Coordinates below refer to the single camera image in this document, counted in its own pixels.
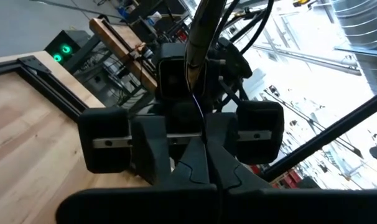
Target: wooden plank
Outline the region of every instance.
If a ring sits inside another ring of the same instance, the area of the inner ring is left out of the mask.
[[[49,54],[28,55],[88,106],[103,106]],[[76,124],[18,74],[0,76],[0,223],[55,223],[60,202],[79,190],[148,185],[127,172],[88,172]]]
[[[90,29],[93,33],[107,46],[113,54],[119,59],[126,60],[129,50],[107,29],[101,22],[102,19],[91,19],[89,22]],[[135,48],[142,42],[137,35],[129,28],[123,26],[114,26],[118,34],[129,44],[131,48]],[[138,61],[133,61],[127,64],[131,73],[143,84],[143,86],[150,92],[155,92],[157,82],[151,75],[142,68]]]

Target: green led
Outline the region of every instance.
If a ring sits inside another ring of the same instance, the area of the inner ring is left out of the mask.
[[[53,59],[56,61],[56,62],[61,62],[63,60],[63,57],[60,55],[60,54],[54,54],[53,55]]]
[[[63,44],[62,45],[62,52],[64,54],[70,54],[70,53],[72,53],[72,48],[68,44]]]

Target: wooden table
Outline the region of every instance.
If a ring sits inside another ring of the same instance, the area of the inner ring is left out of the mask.
[[[89,107],[103,105],[46,52],[34,55]],[[70,194],[98,187],[148,186],[130,173],[86,170],[76,124],[16,73],[0,76],[0,224],[55,223]]]
[[[107,46],[107,48],[118,58],[126,58],[129,50],[113,35],[109,29],[102,23],[102,19],[91,19],[89,22],[90,29],[93,33]],[[114,30],[125,40],[125,42],[134,49],[142,44],[142,41],[128,26],[113,25]],[[157,88],[157,81],[142,68],[140,62],[133,61],[127,64],[128,69],[138,79],[142,85],[150,92],[154,93]]]

